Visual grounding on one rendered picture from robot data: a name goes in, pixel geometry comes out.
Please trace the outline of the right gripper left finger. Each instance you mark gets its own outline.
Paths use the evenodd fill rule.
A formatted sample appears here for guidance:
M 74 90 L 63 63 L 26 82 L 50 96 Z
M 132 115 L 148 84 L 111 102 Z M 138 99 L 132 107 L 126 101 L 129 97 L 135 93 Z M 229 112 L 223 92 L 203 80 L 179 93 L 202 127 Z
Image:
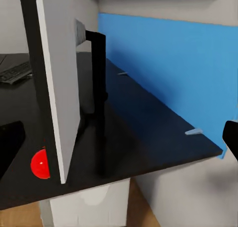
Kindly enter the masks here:
M 0 179 L 4 176 L 26 139 L 21 121 L 0 126 Z

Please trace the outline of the keyboard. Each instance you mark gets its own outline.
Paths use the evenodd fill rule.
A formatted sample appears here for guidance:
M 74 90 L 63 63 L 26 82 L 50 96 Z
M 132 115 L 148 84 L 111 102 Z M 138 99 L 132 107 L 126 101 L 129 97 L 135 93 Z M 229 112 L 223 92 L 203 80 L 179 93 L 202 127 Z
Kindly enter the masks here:
M 0 71 L 0 82 L 12 84 L 13 82 L 33 73 L 31 60 L 11 67 L 9 69 Z

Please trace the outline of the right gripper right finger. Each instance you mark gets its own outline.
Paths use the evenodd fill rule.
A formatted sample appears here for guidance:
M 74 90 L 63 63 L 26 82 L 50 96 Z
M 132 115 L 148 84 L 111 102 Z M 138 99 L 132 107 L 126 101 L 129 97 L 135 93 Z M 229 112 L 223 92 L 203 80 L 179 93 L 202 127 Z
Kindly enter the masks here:
M 228 120 L 222 138 L 238 161 L 238 122 Z

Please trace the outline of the desktop computer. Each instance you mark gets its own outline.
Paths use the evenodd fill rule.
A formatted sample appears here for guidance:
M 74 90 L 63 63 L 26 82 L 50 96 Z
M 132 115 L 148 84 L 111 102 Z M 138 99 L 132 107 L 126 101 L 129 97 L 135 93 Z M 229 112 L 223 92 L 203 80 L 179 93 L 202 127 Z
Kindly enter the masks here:
M 43 227 L 54 227 L 53 211 L 50 199 L 38 201 L 37 204 Z

